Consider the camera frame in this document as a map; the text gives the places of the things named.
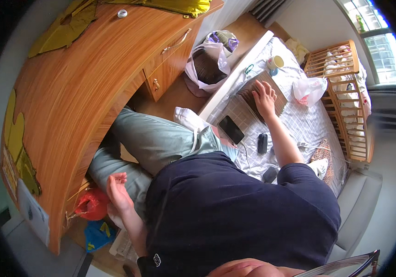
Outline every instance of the light green pants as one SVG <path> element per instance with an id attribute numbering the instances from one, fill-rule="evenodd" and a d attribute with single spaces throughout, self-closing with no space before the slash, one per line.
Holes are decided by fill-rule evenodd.
<path id="1" fill-rule="evenodd" d="M 139 163 L 120 158 L 119 142 Z M 238 154 L 237 148 L 221 144 L 211 126 L 194 134 L 172 121 L 124 108 L 101 142 L 88 172 L 104 192 L 110 174 L 126 172 L 127 192 L 136 212 L 145 218 L 146 192 L 158 171 L 175 160 L 215 151 L 223 151 L 232 161 Z"/>

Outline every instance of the logo on shirt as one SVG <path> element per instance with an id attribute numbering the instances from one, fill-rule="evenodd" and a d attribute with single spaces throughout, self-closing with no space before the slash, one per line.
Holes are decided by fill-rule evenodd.
<path id="1" fill-rule="evenodd" d="M 153 261 L 155 262 L 156 267 L 159 267 L 161 265 L 161 258 L 158 256 L 158 254 L 155 254 L 155 256 L 153 256 Z"/>

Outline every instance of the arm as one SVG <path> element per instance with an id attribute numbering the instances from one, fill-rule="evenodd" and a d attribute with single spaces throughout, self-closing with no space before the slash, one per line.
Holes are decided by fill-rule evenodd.
<path id="1" fill-rule="evenodd" d="M 107 179 L 107 194 L 123 220 L 136 253 L 140 257 L 145 257 L 147 256 L 147 229 L 143 220 L 136 213 L 133 201 L 124 186 L 127 181 L 126 178 L 127 174 L 125 172 L 110 175 Z"/>
<path id="2" fill-rule="evenodd" d="M 287 128 L 275 114 L 275 91 L 267 82 L 261 84 L 256 80 L 256 86 L 259 89 L 259 93 L 252 91 L 252 94 L 256 107 L 269 128 L 279 166 L 283 167 L 288 163 L 304 163 L 295 141 L 290 137 Z"/>

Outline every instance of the checkered bedsheet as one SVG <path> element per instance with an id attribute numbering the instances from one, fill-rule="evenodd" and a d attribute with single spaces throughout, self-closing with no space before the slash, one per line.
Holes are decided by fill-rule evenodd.
<path id="1" fill-rule="evenodd" d="M 336 196 L 339 195 L 344 182 L 347 166 L 344 154 L 341 150 L 338 137 L 328 114 L 321 103 L 317 102 L 311 108 L 298 103 L 292 93 L 294 80 L 306 78 L 303 70 L 299 67 L 292 52 L 282 44 L 278 38 L 272 38 L 258 55 L 254 62 L 253 70 L 248 74 L 241 74 L 230 89 L 229 93 L 217 105 L 207 119 L 207 122 L 218 126 L 218 122 L 226 115 L 238 125 L 245 134 L 244 139 L 238 145 L 239 154 L 235 164 L 247 174 L 261 179 L 262 174 L 269 167 L 278 167 L 273 152 L 273 142 L 267 126 L 262 124 L 253 111 L 236 92 L 251 78 L 264 70 L 268 70 L 266 61 L 272 55 L 279 55 L 284 59 L 284 67 L 278 71 L 273 80 L 288 100 L 283 113 L 280 116 L 283 124 L 289 129 L 290 135 L 295 141 L 304 141 L 312 146 L 318 146 L 324 137 L 327 137 L 333 156 L 333 168 L 335 177 L 332 190 Z M 267 153 L 258 154 L 258 136 L 266 133 L 268 136 Z M 316 151 L 315 147 L 300 148 L 306 163 Z"/>

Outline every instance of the yellow mug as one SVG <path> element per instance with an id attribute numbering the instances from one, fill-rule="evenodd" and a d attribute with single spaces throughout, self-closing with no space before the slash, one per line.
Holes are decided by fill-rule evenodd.
<path id="1" fill-rule="evenodd" d="M 269 69 L 282 68 L 284 67 L 284 60 L 278 55 L 273 56 L 267 60 L 267 67 Z"/>

